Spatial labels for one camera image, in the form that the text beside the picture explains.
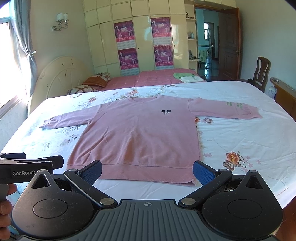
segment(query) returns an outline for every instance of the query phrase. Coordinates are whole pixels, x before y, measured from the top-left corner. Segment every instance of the pink bedspread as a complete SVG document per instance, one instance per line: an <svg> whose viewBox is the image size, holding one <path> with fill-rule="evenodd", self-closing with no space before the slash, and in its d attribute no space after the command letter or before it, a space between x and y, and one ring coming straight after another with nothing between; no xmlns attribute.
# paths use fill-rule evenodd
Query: pink bedspread
<svg viewBox="0 0 296 241"><path fill-rule="evenodd" d="M180 80L174 78L174 73L191 73L198 76L198 74L191 69L144 71L139 75L112 78L105 88L100 88L99 90L106 91L140 86L181 84L182 82Z"/></svg>

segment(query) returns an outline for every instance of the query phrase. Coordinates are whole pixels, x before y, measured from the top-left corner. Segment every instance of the white bedsheet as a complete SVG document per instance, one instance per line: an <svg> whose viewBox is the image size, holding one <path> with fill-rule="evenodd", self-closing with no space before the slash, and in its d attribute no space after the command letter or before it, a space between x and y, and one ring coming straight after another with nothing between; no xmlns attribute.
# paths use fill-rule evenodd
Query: white bedsheet
<svg viewBox="0 0 296 241"><path fill-rule="evenodd" d="M227 120L199 116L196 121L201 161L216 170L229 168L233 170L233 174L245 174L249 169L259 171L282 208L295 197L296 123L274 100L243 82L147 86L47 99L23 123L2 153L25 152L28 158L62 155L66 165L85 126L42 130L39 126L44 120L127 96L148 97L156 94L242 102L258 107L263 119ZM63 173L65 165L55 170L55 173ZM18 184L19 191L25 186L26 184ZM196 187L184 187L139 181L97 180L94 186L117 201L175 199L178 202L201 184L197 183Z"/></svg>

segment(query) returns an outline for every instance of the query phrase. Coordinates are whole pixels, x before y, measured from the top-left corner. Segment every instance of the headboard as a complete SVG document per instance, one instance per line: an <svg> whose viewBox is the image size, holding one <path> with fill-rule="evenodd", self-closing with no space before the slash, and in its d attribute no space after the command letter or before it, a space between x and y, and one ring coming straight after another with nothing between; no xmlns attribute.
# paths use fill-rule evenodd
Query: headboard
<svg viewBox="0 0 296 241"><path fill-rule="evenodd" d="M28 114L44 100L66 95L68 90L81 85L91 75L84 63L74 57L62 56L53 60L37 80Z"/></svg>

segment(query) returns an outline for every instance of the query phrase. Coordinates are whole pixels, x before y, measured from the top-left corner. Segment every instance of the wooden desk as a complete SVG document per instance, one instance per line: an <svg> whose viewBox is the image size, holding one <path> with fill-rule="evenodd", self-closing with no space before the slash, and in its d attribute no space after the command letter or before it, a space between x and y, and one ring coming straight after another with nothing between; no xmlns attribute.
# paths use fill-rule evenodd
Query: wooden desk
<svg viewBox="0 0 296 241"><path fill-rule="evenodd" d="M277 89L276 103L296 121L296 90L279 79L271 78L270 81Z"/></svg>

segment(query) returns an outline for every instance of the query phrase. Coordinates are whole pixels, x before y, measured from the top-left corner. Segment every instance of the finger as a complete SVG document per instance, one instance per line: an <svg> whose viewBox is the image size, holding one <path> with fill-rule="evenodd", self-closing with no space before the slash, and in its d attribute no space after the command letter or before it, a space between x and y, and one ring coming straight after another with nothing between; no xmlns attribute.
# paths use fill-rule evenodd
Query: finger
<svg viewBox="0 0 296 241"><path fill-rule="evenodd" d="M11 183L8 184L9 185L9 190L8 190L8 194L7 195L11 195L13 193L15 193L17 191L17 185Z"/></svg>
<svg viewBox="0 0 296 241"><path fill-rule="evenodd" d="M0 228L0 239L6 240L10 238L10 231L6 228Z"/></svg>
<svg viewBox="0 0 296 241"><path fill-rule="evenodd" d="M9 215L0 215L0 228L8 227L11 224Z"/></svg>
<svg viewBox="0 0 296 241"><path fill-rule="evenodd" d="M2 215L10 214L12 211L12 208L13 208L13 206L10 203L10 201L5 200L0 203L0 214L2 214Z"/></svg>

